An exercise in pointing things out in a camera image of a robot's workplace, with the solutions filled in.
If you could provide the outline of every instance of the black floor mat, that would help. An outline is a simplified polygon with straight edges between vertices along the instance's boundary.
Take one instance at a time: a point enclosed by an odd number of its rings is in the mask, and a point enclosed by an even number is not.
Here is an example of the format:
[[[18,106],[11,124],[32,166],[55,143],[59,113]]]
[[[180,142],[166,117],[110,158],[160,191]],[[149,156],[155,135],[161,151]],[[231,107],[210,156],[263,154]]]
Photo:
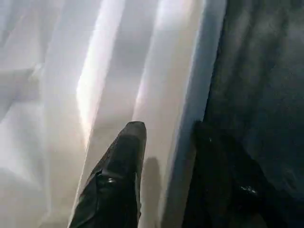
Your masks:
[[[229,0],[205,120],[304,199],[304,0]]]

